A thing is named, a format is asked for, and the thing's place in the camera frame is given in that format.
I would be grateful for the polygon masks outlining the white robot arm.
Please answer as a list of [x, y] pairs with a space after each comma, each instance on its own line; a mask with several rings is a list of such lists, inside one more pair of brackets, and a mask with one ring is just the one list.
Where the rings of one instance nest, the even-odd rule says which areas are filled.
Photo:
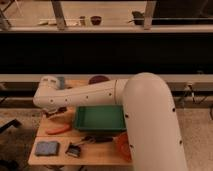
[[134, 171], [188, 171], [172, 93], [156, 74], [139, 73], [71, 89], [62, 89], [54, 76], [44, 76], [33, 103], [47, 112], [70, 106], [120, 105]]

